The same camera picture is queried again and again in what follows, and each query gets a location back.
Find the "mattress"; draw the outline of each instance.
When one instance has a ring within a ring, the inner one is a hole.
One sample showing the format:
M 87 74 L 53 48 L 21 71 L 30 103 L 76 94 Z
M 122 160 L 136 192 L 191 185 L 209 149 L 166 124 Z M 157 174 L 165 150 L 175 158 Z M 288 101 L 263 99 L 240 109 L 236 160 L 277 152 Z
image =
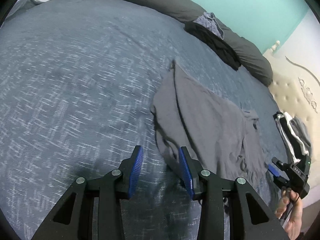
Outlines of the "mattress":
M 31 239 L 77 177 L 103 176 L 137 144 L 145 158 L 136 194 L 121 201 L 126 239 L 196 239 L 201 206 L 160 156 L 150 112 L 173 59 L 217 95 L 255 110 L 266 162 L 286 160 L 268 88 L 152 9 L 51 0 L 6 22 L 0 58 L 0 208 L 21 239 Z M 268 173 L 256 190 L 276 205 Z

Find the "headboard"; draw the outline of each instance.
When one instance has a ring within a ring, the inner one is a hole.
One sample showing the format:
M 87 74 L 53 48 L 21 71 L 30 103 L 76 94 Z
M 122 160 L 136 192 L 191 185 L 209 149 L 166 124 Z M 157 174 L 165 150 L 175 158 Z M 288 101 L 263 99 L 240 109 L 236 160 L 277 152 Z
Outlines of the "headboard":
M 281 112 L 301 118 L 308 128 L 313 147 L 308 179 L 312 188 L 320 184 L 320 81 L 305 66 L 277 57 L 273 50 L 263 54 L 273 70 L 269 90 Z

